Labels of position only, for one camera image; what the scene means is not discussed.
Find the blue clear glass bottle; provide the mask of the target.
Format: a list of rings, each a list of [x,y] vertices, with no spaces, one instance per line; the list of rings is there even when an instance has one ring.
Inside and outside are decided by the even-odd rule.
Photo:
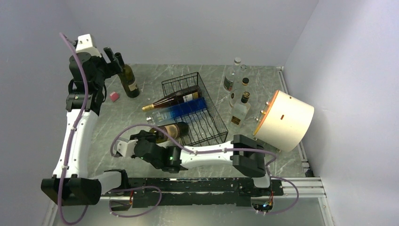
[[[162,123],[172,122],[186,116],[190,113],[195,113],[199,110],[206,109],[207,104],[203,97],[194,99],[182,104],[161,108],[158,110],[151,110],[146,114],[146,121],[149,124],[161,125]]]

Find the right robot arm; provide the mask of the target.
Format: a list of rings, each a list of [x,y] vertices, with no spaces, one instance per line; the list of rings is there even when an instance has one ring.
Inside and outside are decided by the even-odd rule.
[[[122,72],[122,66],[118,60],[118,58],[115,56],[113,53],[112,49],[110,47],[105,47],[104,52],[110,59],[110,67],[114,68],[116,67],[117,70],[115,73],[121,73]],[[134,127],[139,127],[139,126],[146,126],[146,127],[151,127],[155,129],[158,134],[163,134],[165,137],[169,138],[171,142],[175,144],[174,147],[178,148],[178,153],[180,153],[180,157],[173,157],[172,159],[172,154],[167,154],[166,155],[166,160],[167,161],[177,161],[177,166],[180,170],[180,167],[184,169],[191,169],[194,167],[198,166],[207,166],[207,165],[218,165],[218,164],[228,164],[228,165],[233,165],[234,163],[234,156],[239,158],[239,157],[244,157],[241,155],[233,155],[233,152],[247,152],[251,154],[259,153],[259,154],[269,154],[273,156],[273,159],[270,162],[267,163],[262,163],[261,168],[255,168],[255,170],[260,170],[260,173],[258,172],[249,172],[249,173],[244,173],[241,171],[241,174],[252,178],[254,180],[254,190],[260,194],[260,195],[265,195],[267,194],[271,188],[272,188],[272,183],[271,183],[271,176],[270,172],[268,169],[268,164],[276,160],[276,155],[257,148],[233,148],[232,141],[225,142],[220,145],[209,145],[209,146],[202,146],[202,147],[191,147],[191,146],[182,146],[180,143],[178,143],[170,134],[168,134],[165,130],[156,127],[154,125],[150,124],[137,124],[137,125],[132,125],[128,128],[125,128],[123,131],[121,131],[113,140],[111,147],[110,147],[110,154],[112,157],[119,157],[118,154],[116,153],[117,147],[116,143],[119,139],[119,137],[126,132],[129,129],[132,129]],[[122,145],[122,151],[119,152],[120,156],[126,157],[127,155],[131,156],[133,154],[139,154],[138,150],[134,151],[133,148],[128,148],[129,142],[126,143],[126,145]]]

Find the dark green black-capped bottle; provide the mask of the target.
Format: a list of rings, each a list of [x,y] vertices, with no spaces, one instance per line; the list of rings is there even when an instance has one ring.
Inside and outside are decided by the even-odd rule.
[[[134,76],[132,68],[124,62],[120,52],[115,53],[115,56],[122,68],[122,72],[119,73],[118,76],[126,95],[129,98],[138,97],[140,94],[140,90],[138,89],[136,78]]]

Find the frosted clear slim bottle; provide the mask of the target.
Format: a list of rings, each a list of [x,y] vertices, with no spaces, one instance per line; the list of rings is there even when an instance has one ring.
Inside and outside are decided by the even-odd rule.
[[[235,57],[233,64],[228,68],[228,71],[224,74],[223,87],[227,92],[232,91],[234,82],[239,77],[240,65],[241,65],[241,58]]]

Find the clear bottle white label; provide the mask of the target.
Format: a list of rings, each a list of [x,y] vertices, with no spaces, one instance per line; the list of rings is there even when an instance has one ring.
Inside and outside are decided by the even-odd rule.
[[[238,82],[234,83],[229,100],[229,105],[231,108],[233,108],[233,105],[237,100],[241,100],[243,93],[248,90],[248,84],[249,84],[248,77],[244,77],[240,79]]]

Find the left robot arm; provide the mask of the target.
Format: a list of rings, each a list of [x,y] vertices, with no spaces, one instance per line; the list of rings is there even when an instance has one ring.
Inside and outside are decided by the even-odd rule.
[[[67,127],[62,152],[51,178],[43,179],[41,190],[59,206],[96,205],[100,197],[113,190],[126,195],[130,190],[125,170],[112,169],[95,177],[88,177],[88,152],[94,126],[105,100],[105,80],[122,72],[120,53],[104,48],[110,62],[88,52],[77,56],[84,70],[88,86],[84,86],[78,63],[69,58],[73,78],[68,85],[66,99]]]

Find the green bottle silver cap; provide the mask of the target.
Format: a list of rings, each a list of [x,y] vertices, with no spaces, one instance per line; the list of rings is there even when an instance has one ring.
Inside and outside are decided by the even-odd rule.
[[[183,138],[184,136],[189,134],[189,125],[186,122],[176,122],[159,126],[159,128],[167,132],[173,139]],[[163,133],[159,132],[156,129],[150,129],[149,132],[155,134],[155,142],[157,144],[169,140],[167,136],[165,136]]]

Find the clear bottle orange black label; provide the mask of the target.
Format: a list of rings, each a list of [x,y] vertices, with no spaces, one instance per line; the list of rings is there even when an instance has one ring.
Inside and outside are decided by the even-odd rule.
[[[248,91],[244,91],[240,100],[237,100],[231,110],[231,123],[235,126],[241,126],[243,121],[246,118],[247,113],[251,107],[251,104],[248,102],[250,97],[250,93]]]

